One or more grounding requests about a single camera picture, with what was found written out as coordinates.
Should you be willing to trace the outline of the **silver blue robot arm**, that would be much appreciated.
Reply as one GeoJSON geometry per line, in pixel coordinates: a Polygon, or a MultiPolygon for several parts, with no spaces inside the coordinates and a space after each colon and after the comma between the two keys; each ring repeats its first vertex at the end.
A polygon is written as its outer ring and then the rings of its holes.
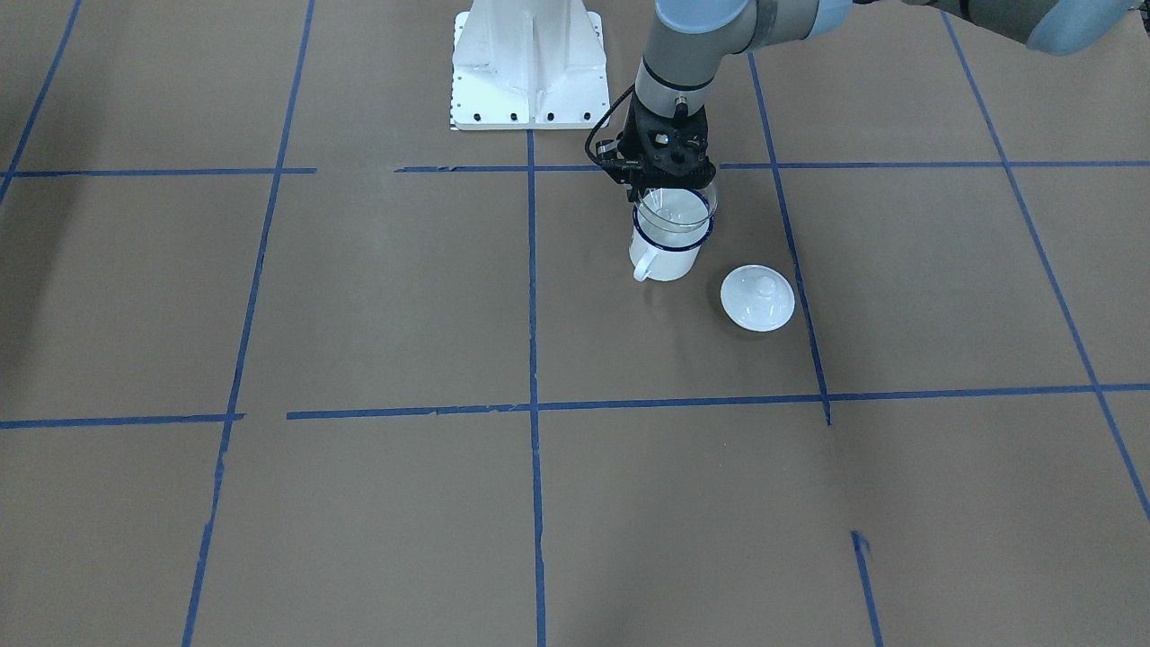
{"type": "MultiPolygon", "coordinates": [[[[936,11],[1048,55],[1072,55],[1101,40],[1129,1],[933,1],[936,11]]],[[[637,201],[656,188],[706,188],[705,103],[724,57],[812,40],[839,26],[850,1],[658,1],[627,120],[611,143],[588,145],[604,172],[637,201]]]]}

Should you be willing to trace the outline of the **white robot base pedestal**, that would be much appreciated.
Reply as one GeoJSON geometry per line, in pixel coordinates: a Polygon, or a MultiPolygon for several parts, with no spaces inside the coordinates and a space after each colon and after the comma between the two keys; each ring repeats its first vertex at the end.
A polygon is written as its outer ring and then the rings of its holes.
{"type": "Polygon", "coordinates": [[[453,23],[448,126],[588,129],[610,103],[603,21],[583,1],[473,1],[453,23]]]}

